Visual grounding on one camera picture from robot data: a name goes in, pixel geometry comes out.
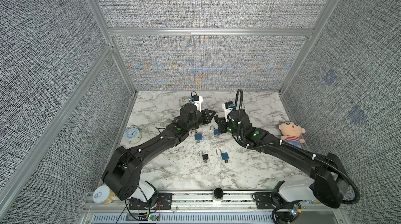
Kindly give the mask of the blue padlock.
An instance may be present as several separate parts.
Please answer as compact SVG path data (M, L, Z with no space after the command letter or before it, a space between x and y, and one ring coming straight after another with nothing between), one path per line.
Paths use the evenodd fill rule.
M222 152L220 148L216 149L216 155L220 156L225 163L229 162L229 155L227 152Z
M191 131L190 137L196 142L200 143L203 140L203 134L198 131Z
M214 126L211 126L209 129L213 132L214 136L219 136L220 135L219 130L216 129Z

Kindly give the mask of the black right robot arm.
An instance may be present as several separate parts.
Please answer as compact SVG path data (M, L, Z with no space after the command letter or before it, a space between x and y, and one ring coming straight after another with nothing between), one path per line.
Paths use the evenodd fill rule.
M342 204L356 204L360 192L348 176L338 156L326 156L289 144L270 132L253 127L245 110L230 112L228 119L215 116L220 133L232 135L238 145L259 153L274 156L304 172L313 183L307 186L313 196L331 208Z

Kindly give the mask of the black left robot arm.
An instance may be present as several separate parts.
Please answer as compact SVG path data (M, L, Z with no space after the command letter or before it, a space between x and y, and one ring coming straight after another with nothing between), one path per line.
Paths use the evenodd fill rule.
M185 104L180 115L159 135L129 149L117 148L103 172L102 181L120 200L128 199L139 187L143 166L165 150L181 144L190 131L209 124L215 115L214 110L199 111L195 105Z

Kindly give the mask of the small black padlock front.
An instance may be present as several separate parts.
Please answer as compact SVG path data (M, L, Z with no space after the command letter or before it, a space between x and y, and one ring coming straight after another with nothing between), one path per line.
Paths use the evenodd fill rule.
M205 154L203 151L199 151L198 155L202 157L204 163L208 163L209 157L208 154Z

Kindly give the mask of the pink plush doll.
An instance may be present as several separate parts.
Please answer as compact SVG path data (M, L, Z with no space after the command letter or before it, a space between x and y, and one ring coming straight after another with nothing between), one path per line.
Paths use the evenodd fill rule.
M284 142L302 148L306 141L301 136L306 132L304 128L294 122L284 122L278 126L281 131L280 139Z

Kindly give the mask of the small blue alarm clock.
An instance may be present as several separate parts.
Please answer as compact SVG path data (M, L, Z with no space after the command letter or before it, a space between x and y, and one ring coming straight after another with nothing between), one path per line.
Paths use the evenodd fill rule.
M138 128L132 127L124 132L124 137L129 144L136 144L142 139L142 134Z

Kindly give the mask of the black knob on rail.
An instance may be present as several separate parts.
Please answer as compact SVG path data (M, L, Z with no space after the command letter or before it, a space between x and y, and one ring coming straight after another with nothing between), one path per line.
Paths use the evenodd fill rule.
M213 190L213 201L221 202L224 197L224 191L222 188L218 187Z

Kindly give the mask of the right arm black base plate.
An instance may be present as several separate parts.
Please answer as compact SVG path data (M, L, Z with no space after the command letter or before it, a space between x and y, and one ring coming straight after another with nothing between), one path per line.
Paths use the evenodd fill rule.
M284 209L292 209L293 204L289 205L279 194L271 194L271 192L256 192L252 194L252 199L256 203L257 209L274 209L288 204Z

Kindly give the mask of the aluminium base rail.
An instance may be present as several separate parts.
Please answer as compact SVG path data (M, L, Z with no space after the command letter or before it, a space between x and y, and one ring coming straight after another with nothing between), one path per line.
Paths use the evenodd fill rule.
M224 190L216 199L213 190L164 190L151 210L132 209L128 201L106 205L89 195L80 224L271 224L267 190Z

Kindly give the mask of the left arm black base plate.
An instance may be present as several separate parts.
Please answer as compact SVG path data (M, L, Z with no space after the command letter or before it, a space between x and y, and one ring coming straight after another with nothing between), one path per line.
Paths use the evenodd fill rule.
M159 206L161 210L170 210L172 205L172 196L172 193L157 193L149 200L148 203L131 198L128 202L128 209L143 211L150 209L151 211L155 211L156 207Z

